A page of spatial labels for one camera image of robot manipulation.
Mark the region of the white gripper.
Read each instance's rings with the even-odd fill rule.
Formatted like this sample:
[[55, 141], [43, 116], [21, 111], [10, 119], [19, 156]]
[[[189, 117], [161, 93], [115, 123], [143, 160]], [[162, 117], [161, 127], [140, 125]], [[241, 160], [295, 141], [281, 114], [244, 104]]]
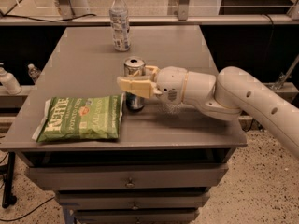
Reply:
[[157, 98], [160, 101], [179, 105], [187, 74], [184, 68], [170, 66], [160, 70], [157, 66], [146, 65], [141, 73], [134, 73], [134, 77], [117, 77], [117, 83], [122, 91], [143, 98], [150, 98], [159, 90]]

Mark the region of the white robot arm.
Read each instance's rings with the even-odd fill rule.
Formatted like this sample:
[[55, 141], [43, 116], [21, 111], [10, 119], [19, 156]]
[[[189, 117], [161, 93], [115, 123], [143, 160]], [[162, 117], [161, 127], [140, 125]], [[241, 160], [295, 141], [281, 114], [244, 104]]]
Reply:
[[248, 113], [295, 158], [299, 158], [299, 109], [248, 72], [233, 66], [218, 75], [184, 68], [149, 66], [147, 73], [118, 77], [122, 91], [172, 105], [191, 105], [214, 119], [233, 120]]

